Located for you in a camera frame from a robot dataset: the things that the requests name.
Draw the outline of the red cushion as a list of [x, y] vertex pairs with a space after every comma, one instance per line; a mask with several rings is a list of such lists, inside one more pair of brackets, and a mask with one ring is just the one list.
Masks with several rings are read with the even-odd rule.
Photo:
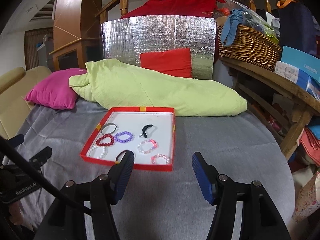
[[175, 77], [193, 77], [189, 48], [141, 53], [139, 57], [142, 68]]

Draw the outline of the silver metal bangle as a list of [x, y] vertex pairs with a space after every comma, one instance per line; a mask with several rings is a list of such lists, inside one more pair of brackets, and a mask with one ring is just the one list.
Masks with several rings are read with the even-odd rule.
[[102, 135], [113, 134], [118, 129], [118, 126], [114, 123], [106, 123], [101, 127]]

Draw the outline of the wicker basket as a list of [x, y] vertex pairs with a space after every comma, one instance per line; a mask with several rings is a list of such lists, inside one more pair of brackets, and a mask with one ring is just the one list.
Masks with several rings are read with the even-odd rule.
[[222, 30], [222, 26], [217, 28], [221, 57], [251, 63], [274, 71], [276, 62], [280, 61], [282, 54], [282, 49], [278, 44], [253, 28], [239, 25], [233, 43], [225, 47], [221, 43]]

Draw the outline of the beige sofa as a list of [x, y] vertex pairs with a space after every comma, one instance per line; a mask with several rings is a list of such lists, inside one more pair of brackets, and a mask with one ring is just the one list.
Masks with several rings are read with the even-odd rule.
[[52, 72], [45, 66], [30, 70], [14, 68], [1, 75], [1, 136], [10, 139], [16, 135], [34, 104], [24, 100], [28, 92]]

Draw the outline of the red gift box lid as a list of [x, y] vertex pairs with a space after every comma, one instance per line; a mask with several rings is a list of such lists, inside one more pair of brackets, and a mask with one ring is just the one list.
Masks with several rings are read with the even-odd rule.
[[[101, 127], [114, 123], [113, 134], [102, 135]], [[175, 112], [171, 107], [112, 107], [97, 124], [80, 152], [89, 163], [111, 166], [124, 150], [134, 153], [138, 170], [173, 170]]]

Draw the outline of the light green long pillow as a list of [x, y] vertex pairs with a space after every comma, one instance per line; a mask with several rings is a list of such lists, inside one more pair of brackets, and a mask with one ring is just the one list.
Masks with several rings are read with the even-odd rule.
[[87, 72], [69, 78], [83, 99], [112, 107], [172, 107], [178, 116], [235, 116], [247, 101], [213, 80], [174, 77], [105, 59], [86, 63]]

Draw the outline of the silver foil insulation panel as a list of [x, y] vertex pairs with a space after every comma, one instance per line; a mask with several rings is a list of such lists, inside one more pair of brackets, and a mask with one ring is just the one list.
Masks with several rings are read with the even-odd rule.
[[216, 21], [213, 18], [150, 15], [121, 18], [100, 26], [105, 59], [140, 65], [140, 54], [189, 48], [192, 75], [213, 79]]

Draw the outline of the wooden shelf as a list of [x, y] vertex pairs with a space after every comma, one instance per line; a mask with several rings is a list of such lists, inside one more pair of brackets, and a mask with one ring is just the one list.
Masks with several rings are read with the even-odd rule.
[[299, 138], [303, 133], [304, 127], [309, 124], [314, 115], [319, 115], [319, 101], [313, 98], [308, 92], [302, 90], [298, 85], [270, 70], [227, 57], [220, 57], [220, 60], [225, 66], [237, 70], [239, 74], [246, 74], [293, 101], [292, 118], [290, 121], [287, 121], [277, 110], [273, 109], [270, 104], [255, 92], [243, 86], [239, 80], [240, 76], [237, 76], [238, 79], [234, 86], [235, 89], [240, 89], [257, 103], [261, 104], [282, 126], [289, 126], [287, 135], [280, 143], [281, 152], [285, 155], [285, 158], [289, 160], [298, 147]]

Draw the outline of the dark navy bag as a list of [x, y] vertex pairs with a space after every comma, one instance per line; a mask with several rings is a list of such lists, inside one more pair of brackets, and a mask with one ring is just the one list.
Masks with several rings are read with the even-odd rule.
[[277, 3], [280, 45], [317, 56], [317, 31], [311, 11], [302, 3], [281, 0]]

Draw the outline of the dark red wide bangle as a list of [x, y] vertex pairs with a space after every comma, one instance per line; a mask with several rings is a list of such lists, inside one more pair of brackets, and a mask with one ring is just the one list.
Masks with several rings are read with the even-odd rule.
[[115, 163], [120, 163], [124, 155], [127, 153], [127, 150], [121, 151], [115, 159]]

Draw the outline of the wooden cabinet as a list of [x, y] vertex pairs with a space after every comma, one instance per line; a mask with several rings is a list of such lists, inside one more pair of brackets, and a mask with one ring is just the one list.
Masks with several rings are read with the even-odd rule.
[[101, 59], [100, 22], [96, 13], [102, 0], [55, 0], [53, 57], [55, 70], [85, 68]]

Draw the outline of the blue cloth in basket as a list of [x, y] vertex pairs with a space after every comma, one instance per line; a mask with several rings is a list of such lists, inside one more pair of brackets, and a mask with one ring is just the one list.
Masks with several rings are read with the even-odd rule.
[[247, 21], [248, 10], [232, 9], [221, 31], [220, 40], [224, 47], [231, 46], [235, 40], [238, 25], [249, 27]]

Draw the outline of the blue fashion box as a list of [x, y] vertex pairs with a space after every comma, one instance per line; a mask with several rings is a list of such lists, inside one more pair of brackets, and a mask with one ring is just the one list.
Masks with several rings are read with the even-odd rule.
[[319, 59], [301, 50], [283, 46], [280, 61], [299, 69], [295, 84], [319, 101]]

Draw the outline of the red cloth on headboard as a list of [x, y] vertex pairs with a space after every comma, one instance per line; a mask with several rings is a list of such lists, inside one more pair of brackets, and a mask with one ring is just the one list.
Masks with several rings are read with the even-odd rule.
[[123, 15], [122, 18], [149, 15], [180, 15], [209, 17], [217, 3], [225, 0], [149, 0], [144, 5]]

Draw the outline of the white patterned box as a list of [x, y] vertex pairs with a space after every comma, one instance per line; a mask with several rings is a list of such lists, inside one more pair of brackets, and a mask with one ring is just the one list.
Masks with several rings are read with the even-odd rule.
[[288, 63], [277, 61], [274, 72], [292, 83], [297, 83], [299, 78], [299, 69]]

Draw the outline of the magenta pillow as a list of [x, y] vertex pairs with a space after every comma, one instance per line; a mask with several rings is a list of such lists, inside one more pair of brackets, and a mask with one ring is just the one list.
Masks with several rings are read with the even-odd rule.
[[86, 73], [87, 70], [80, 68], [69, 68], [53, 72], [36, 84], [24, 99], [52, 109], [73, 109], [78, 95], [69, 87], [69, 78]]

